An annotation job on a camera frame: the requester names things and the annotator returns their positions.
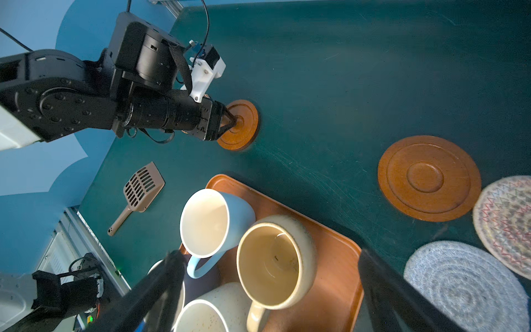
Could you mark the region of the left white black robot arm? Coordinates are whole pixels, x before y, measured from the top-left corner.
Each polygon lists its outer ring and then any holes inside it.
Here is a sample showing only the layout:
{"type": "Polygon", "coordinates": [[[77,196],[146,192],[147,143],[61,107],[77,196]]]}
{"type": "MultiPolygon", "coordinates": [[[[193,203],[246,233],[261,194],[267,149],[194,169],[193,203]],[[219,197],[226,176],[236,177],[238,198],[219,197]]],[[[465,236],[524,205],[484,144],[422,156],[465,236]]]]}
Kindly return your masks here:
{"type": "Polygon", "coordinates": [[[122,137],[157,129],[215,141],[236,125],[206,96],[225,65],[217,50],[188,48],[130,12],[118,15],[96,61],[43,49],[1,59],[1,149],[51,142],[84,129],[122,137]]]}

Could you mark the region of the multicolour woven coaster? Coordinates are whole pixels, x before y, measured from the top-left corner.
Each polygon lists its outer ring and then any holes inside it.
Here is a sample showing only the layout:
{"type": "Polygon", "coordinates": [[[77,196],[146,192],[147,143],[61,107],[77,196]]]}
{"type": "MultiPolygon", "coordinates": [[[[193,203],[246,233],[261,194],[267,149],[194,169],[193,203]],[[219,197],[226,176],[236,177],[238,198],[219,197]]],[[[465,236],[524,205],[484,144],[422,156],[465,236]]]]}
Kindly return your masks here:
{"type": "Polygon", "coordinates": [[[489,184],[473,209],[484,247],[514,273],[530,279],[530,176],[489,184]]]}

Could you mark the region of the beige ceramic mug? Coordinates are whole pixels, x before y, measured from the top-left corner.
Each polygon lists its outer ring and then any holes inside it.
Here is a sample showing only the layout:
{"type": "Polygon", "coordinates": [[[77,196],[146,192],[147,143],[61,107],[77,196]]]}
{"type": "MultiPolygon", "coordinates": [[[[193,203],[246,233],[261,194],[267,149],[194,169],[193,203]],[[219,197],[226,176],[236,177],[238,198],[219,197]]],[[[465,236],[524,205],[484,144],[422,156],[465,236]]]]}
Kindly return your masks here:
{"type": "Polygon", "coordinates": [[[271,311],[293,307],[313,286],[317,274],[315,242],[292,217],[262,218],[242,236],[236,269],[251,299],[246,328],[262,331],[271,311]]]}

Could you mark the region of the light blue mug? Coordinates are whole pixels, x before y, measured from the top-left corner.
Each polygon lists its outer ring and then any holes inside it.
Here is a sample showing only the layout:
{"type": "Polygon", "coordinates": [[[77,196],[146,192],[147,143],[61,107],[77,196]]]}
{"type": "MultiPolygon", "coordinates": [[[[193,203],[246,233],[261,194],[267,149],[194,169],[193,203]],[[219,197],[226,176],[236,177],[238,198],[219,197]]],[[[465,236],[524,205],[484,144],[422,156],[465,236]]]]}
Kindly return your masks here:
{"type": "Polygon", "coordinates": [[[188,275],[199,279],[207,274],[228,250],[239,245],[255,221],[253,208],[240,197],[213,189],[194,193],[180,221],[181,240],[191,255],[188,275]]]}

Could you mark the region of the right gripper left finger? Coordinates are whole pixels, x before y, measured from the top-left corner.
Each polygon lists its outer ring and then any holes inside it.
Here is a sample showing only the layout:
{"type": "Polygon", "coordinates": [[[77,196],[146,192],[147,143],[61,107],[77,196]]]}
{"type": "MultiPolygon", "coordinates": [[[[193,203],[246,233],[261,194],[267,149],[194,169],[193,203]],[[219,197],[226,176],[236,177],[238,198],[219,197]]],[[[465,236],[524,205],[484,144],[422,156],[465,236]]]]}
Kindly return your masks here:
{"type": "Polygon", "coordinates": [[[158,331],[170,331],[184,274],[183,254],[179,250],[168,253],[152,272],[86,330],[135,331],[155,302],[163,293],[168,293],[158,320],[158,331]]]}

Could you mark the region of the dark wooden coaster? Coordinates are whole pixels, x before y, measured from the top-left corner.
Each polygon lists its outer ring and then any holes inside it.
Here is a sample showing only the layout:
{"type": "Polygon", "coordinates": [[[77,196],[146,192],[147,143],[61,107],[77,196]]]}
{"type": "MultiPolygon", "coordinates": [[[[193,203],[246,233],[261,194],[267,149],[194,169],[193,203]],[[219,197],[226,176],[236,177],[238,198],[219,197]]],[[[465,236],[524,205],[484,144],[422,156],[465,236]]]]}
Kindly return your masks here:
{"type": "Polygon", "coordinates": [[[227,106],[236,118],[236,124],[217,140],[229,151],[238,152],[248,148],[259,132],[259,112],[248,100],[235,100],[227,106]]]}
{"type": "Polygon", "coordinates": [[[481,175],[467,152],[435,136],[391,145],[378,163],[378,184],[401,213],[428,222],[455,220],[473,209],[481,175]]]}

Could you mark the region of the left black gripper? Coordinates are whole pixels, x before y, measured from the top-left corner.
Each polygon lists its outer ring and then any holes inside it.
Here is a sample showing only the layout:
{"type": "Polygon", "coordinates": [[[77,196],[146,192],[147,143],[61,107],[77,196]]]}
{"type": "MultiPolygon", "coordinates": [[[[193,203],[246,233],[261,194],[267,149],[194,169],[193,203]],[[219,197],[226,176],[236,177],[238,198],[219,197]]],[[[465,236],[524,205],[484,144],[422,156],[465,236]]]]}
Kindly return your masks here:
{"type": "Polygon", "coordinates": [[[147,89],[133,92],[120,123],[125,130],[144,133],[148,129],[184,131],[202,141],[216,141],[236,124],[236,116],[209,97],[197,102],[185,90],[161,94],[147,89]]]}

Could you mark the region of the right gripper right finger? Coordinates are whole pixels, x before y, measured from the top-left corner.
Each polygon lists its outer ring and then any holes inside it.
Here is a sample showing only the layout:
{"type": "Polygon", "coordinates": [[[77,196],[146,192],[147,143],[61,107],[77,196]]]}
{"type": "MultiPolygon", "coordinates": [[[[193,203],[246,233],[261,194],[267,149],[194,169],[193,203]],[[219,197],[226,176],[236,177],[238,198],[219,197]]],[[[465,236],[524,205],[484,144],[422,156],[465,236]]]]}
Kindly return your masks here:
{"type": "Polygon", "coordinates": [[[362,249],[358,271],[374,331],[462,331],[375,252],[362,249]]]}

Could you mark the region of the grey woven coaster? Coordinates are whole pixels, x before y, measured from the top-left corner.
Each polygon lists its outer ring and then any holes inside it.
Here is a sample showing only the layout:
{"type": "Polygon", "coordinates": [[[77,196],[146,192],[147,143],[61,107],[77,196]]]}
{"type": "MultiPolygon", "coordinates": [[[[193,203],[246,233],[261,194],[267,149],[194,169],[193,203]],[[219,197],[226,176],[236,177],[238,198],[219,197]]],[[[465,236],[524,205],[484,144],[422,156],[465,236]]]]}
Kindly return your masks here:
{"type": "Polygon", "coordinates": [[[437,241],[408,259],[406,281],[466,331],[529,331],[529,297],[491,254],[461,242],[437,241]]]}

